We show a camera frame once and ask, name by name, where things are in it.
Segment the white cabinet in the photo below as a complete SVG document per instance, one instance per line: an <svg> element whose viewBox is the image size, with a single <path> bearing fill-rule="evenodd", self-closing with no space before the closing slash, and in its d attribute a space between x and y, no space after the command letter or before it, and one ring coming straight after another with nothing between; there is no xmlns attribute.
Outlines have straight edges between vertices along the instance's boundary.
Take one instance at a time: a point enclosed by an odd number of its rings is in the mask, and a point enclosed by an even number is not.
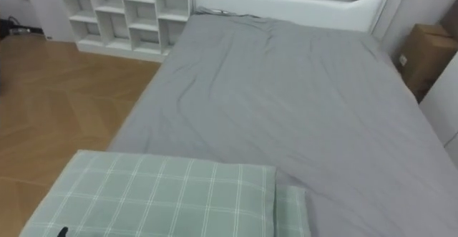
<svg viewBox="0 0 458 237"><path fill-rule="evenodd" d="M443 145L458 133L458 55L420 104Z"/></svg>
<svg viewBox="0 0 458 237"><path fill-rule="evenodd" d="M192 11L192 0L62 0L82 52L161 62Z"/></svg>

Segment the white wall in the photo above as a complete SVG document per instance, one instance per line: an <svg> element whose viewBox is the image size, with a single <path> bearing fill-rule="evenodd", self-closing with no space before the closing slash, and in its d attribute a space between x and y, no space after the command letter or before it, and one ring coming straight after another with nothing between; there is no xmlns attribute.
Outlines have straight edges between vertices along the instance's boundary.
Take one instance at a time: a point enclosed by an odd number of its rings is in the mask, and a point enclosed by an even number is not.
<svg viewBox="0 0 458 237"><path fill-rule="evenodd" d="M383 38L382 47L390 54L395 53L416 23L436 24L453 2L454 0L402 0Z"/></svg>
<svg viewBox="0 0 458 237"><path fill-rule="evenodd" d="M24 26L41 27L30 1L0 0L0 16L2 19L13 16Z"/></svg>
<svg viewBox="0 0 458 237"><path fill-rule="evenodd" d="M74 37L62 0L30 0L48 39L73 42Z"/></svg>

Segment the plaid pattern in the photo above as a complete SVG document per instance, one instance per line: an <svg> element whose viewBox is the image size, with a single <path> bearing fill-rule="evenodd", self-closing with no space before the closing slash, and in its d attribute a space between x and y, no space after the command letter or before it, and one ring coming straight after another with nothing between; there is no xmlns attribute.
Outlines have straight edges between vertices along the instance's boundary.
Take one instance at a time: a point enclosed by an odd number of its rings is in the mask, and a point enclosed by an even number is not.
<svg viewBox="0 0 458 237"><path fill-rule="evenodd" d="M79 151L23 237L274 235L275 168Z"/></svg>
<svg viewBox="0 0 458 237"><path fill-rule="evenodd" d="M311 236L304 189L277 185L275 210L275 235L277 237Z"/></svg>

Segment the bed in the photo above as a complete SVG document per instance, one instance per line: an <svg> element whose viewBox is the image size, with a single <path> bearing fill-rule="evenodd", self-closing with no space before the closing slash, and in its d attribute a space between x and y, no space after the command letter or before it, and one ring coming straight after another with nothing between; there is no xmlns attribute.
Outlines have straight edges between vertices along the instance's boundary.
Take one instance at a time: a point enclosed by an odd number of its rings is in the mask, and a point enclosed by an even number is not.
<svg viewBox="0 0 458 237"><path fill-rule="evenodd" d="M372 28L312 26L193 15L108 151L274 165L313 236L456 236L458 170Z"/></svg>

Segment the white bookshelf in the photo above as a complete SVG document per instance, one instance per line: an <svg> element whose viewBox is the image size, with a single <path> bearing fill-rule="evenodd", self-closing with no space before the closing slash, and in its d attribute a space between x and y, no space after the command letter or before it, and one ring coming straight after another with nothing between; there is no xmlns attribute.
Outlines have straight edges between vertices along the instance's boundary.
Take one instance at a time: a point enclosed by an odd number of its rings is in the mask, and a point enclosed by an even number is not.
<svg viewBox="0 0 458 237"><path fill-rule="evenodd" d="M192 0L62 0L82 52L162 62Z"/></svg>

